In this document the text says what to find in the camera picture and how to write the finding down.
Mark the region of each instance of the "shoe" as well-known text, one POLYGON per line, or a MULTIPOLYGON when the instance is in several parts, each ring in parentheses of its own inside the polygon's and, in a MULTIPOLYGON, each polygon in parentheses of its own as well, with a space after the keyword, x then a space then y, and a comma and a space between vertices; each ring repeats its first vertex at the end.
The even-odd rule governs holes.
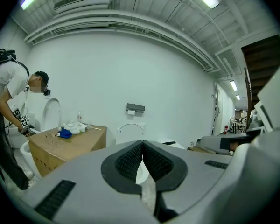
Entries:
POLYGON ((33 178, 33 176, 34 176, 34 173, 32 173, 31 171, 24 172, 24 174, 26 175, 26 177, 28 178, 28 180, 30 180, 30 179, 33 178))
POLYGON ((28 183, 28 189, 33 187, 35 184, 37 184, 37 181, 29 181, 28 183))

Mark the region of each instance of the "black backpack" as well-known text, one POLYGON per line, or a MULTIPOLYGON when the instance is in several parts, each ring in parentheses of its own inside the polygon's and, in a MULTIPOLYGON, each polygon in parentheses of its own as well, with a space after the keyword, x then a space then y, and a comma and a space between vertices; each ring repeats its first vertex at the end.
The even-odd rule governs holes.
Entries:
POLYGON ((29 77, 29 71, 28 71, 27 67, 24 64, 22 64, 21 62, 16 61, 16 57, 17 56, 16 56, 14 50, 0 49, 0 65, 5 62, 9 62, 9 61, 16 62, 26 70, 27 75, 29 77))

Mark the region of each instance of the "black hair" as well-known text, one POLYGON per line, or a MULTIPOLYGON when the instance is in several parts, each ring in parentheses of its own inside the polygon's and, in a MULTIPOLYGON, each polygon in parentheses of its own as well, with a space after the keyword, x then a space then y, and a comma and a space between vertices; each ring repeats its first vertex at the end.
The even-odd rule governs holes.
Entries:
POLYGON ((49 77, 47 75, 46 72, 43 71, 37 71, 36 73, 34 73, 36 76, 41 77, 42 78, 42 87, 46 88, 48 86, 49 83, 49 77))

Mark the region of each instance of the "toilet paper holder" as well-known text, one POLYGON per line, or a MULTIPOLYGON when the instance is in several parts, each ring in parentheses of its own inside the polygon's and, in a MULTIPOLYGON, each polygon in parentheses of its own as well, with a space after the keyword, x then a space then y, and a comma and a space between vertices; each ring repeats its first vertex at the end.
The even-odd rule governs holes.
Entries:
POLYGON ((129 110, 143 113, 145 111, 145 106, 127 103, 126 111, 129 111, 129 110))

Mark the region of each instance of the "clear plastic bottle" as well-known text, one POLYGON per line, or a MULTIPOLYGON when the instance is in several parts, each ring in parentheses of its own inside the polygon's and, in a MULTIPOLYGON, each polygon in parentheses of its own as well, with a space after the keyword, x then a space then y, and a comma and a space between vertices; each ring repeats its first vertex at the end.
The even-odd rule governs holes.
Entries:
POLYGON ((78 112, 77 121, 82 123, 82 112, 81 111, 78 112))

